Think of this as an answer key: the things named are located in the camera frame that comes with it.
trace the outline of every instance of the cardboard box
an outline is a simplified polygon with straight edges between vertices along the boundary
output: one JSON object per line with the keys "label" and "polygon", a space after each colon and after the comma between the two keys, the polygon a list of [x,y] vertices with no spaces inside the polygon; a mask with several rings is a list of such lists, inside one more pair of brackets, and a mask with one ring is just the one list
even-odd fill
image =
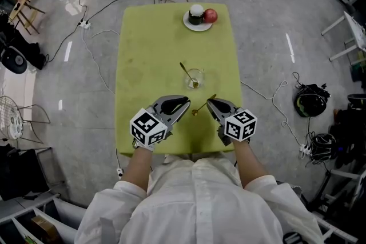
{"label": "cardboard box", "polygon": [[34,235],[44,244],[62,244],[61,237],[54,225],[42,218],[40,215],[32,218],[34,224]]}

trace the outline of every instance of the gold spoon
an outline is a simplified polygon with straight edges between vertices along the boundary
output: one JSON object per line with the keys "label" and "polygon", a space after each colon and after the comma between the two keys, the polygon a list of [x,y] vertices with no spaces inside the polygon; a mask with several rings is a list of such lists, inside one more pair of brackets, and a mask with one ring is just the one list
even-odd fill
{"label": "gold spoon", "polygon": [[[216,97],[216,94],[215,95],[212,95],[211,97],[209,97],[208,99],[215,99]],[[192,110],[192,115],[193,116],[197,116],[198,115],[198,111],[207,104],[207,101],[206,103],[204,103],[198,110]]]}
{"label": "gold spoon", "polygon": [[190,80],[193,82],[193,87],[194,87],[195,89],[196,89],[196,88],[198,88],[198,82],[195,82],[195,81],[193,80],[193,78],[192,78],[192,77],[190,77],[190,75],[189,75],[188,71],[186,70],[186,68],[184,67],[183,63],[182,63],[182,62],[179,62],[179,64],[181,65],[181,68],[183,68],[184,72],[185,72],[185,73],[187,73],[187,75],[189,76]]}

